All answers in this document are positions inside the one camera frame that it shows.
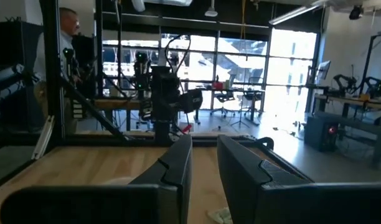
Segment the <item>black wall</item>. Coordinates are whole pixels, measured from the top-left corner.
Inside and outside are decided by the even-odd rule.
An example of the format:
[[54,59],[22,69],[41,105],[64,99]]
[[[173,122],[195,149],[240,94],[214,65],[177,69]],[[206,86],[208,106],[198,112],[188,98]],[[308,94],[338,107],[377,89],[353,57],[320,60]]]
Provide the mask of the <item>black wall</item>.
[[[209,8],[209,0],[193,0],[189,7],[168,6],[163,4],[150,4],[146,3],[146,10],[142,13],[135,11],[131,1],[122,1],[123,13],[144,15],[144,16],[158,16],[170,17],[178,19],[190,19],[197,21],[211,21],[213,23],[200,23],[200,22],[186,22],[186,21],[172,21],[170,19],[160,19],[156,17],[124,17],[123,30],[134,32],[158,32],[162,27],[187,27],[188,29],[203,30],[224,30],[227,32],[240,32],[239,26],[228,26],[220,23],[241,24],[242,23],[242,1],[241,0],[218,0],[215,2],[215,9],[219,15],[215,18],[205,17],[204,12]],[[299,6],[276,4],[271,2],[260,2],[258,4],[258,11],[255,6],[247,0],[245,10],[245,23],[251,26],[269,27],[269,20],[287,12],[296,9]],[[114,12],[114,5],[110,1],[103,1],[103,12]],[[294,17],[281,24],[278,24],[278,29],[288,29],[304,32],[320,32],[322,9],[310,11],[298,17]],[[103,15],[103,28],[116,29],[116,17],[113,14]],[[247,33],[267,35],[268,29],[262,27],[247,28]]]

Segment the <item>black box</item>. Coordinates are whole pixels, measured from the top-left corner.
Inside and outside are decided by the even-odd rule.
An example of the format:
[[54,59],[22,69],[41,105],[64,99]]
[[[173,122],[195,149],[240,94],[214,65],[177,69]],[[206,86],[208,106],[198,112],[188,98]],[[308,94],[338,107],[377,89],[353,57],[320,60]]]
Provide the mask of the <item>black box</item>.
[[335,151],[338,127],[339,123],[309,116],[304,131],[304,142],[321,152]]

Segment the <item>concrete floor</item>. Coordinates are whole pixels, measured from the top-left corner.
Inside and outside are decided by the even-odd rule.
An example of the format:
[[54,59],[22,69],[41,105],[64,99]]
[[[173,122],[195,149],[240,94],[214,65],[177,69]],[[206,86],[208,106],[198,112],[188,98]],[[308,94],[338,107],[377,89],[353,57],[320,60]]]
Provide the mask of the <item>concrete floor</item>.
[[[137,114],[132,115],[131,128],[135,128]],[[125,113],[116,113],[117,123],[122,123],[121,130],[125,130]],[[199,115],[201,124],[194,126],[195,132],[217,131],[218,125],[223,132],[240,132],[251,134],[257,138],[271,137],[275,141],[274,151],[282,158],[286,159],[299,170],[304,172],[316,182],[379,182],[381,181],[381,170],[375,170],[369,166],[371,148],[352,141],[339,142],[340,150],[337,152],[318,152],[305,146],[303,143],[303,131],[291,136],[290,131],[297,131],[291,124],[294,120],[288,116],[275,116],[263,114],[261,125],[255,126],[244,118],[245,124],[235,124],[239,121],[239,114],[236,117],[228,116],[223,119],[219,112],[212,116],[208,111],[201,111]],[[190,122],[193,122],[193,114],[189,115]],[[182,114],[180,121],[186,122],[186,117]],[[78,130],[101,130],[101,126],[94,119],[80,121]],[[10,173],[16,167],[28,161],[31,157],[33,147],[4,147],[0,149],[0,178]]]

